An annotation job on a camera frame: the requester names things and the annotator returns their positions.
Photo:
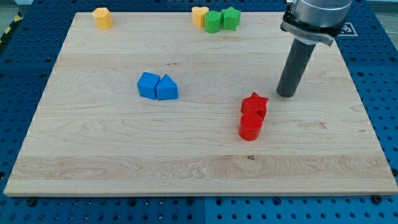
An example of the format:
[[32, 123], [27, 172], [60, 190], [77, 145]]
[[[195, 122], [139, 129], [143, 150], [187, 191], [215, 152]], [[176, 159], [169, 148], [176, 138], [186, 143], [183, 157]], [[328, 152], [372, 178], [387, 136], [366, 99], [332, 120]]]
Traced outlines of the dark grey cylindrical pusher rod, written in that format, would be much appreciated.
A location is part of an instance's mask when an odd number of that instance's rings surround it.
[[314, 48], [315, 45], [294, 39], [277, 86], [280, 96], [291, 98], [295, 95]]

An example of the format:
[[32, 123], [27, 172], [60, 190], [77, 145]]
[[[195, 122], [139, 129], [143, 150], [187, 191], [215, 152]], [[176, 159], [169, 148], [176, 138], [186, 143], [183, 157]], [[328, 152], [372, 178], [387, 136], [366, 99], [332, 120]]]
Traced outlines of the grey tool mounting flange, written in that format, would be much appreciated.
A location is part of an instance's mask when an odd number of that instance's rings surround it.
[[321, 42], [331, 46], [335, 37], [340, 34], [341, 24], [339, 23], [332, 27], [316, 27], [300, 22], [292, 14], [285, 13], [280, 28], [290, 32], [304, 44], [315, 45]]

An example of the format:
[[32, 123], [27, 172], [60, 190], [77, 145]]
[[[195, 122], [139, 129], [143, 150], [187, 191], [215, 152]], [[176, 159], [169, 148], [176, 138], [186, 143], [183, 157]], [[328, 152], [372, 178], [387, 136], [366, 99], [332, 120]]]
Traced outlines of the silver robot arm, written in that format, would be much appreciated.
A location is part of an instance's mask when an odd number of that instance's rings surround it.
[[346, 22], [352, 0], [285, 0], [280, 29], [294, 35], [277, 93], [295, 95], [318, 43], [331, 46]]

